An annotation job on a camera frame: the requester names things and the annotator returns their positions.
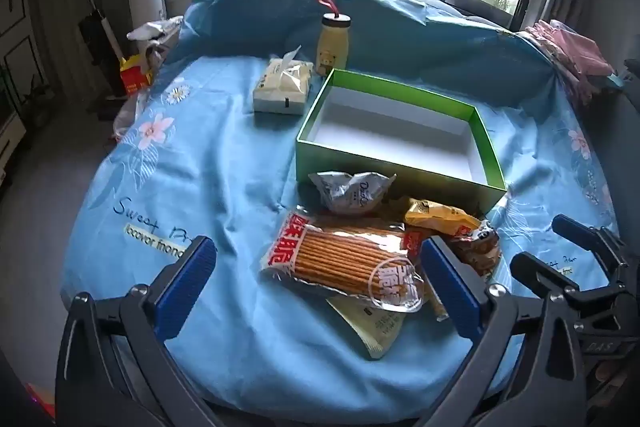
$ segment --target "silver snack bag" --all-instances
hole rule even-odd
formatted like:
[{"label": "silver snack bag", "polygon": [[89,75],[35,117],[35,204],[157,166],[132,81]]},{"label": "silver snack bag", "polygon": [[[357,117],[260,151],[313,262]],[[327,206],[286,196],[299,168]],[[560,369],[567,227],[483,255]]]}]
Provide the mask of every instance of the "silver snack bag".
[{"label": "silver snack bag", "polygon": [[309,179],[320,191],[322,203],[339,216],[359,216],[372,211],[382,201],[396,179],[376,172],[351,176],[346,172],[318,172]]}]

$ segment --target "screw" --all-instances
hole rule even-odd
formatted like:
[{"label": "screw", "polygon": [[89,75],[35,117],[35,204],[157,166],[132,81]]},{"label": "screw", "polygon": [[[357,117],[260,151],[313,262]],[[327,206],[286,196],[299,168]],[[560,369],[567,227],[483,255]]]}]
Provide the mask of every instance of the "screw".
[{"label": "screw", "polygon": [[149,290],[149,286],[146,284],[136,284],[132,289],[129,290],[131,295],[146,295],[146,292]]},{"label": "screw", "polygon": [[489,285],[489,293],[494,297],[502,297],[507,293],[507,289],[501,284]]}]

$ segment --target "white paper roll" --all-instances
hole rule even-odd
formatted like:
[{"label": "white paper roll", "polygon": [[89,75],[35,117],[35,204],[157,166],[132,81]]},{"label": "white paper roll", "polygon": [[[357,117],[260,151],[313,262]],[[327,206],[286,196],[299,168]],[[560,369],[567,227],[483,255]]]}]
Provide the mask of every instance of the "white paper roll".
[{"label": "white paper roll", "polygon": [[[162,0],[129,0],[131,12],[132,30],[139,28],[145,22],[159,21],[166,18],[164,2]],[[145,42],[138,43],[138,49],[142,53],[146,48]]]}]

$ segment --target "green box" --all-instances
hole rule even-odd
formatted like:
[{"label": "green box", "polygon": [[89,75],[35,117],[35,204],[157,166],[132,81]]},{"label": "green box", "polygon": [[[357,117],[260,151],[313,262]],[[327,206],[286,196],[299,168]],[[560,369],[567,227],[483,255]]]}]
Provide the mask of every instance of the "green box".
[{"label": "green box", "polygon": [[396,174],[390,195],[488,212],[505,194],[476,108],[425,89],[333,70],[296,140],[296,175]]}]

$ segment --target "gray floor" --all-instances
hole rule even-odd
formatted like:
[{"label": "gray floor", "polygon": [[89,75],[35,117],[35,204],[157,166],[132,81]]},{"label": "gray floor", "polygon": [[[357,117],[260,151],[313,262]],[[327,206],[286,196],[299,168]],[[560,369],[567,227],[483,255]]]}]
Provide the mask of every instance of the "gray floor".
[{"label": "gray floor", "polygon": [[84,194],[111,126],[65,113],[17,159],[0,199],[0,347],[18,377],[53,392],[66,312],[60,275]]}]

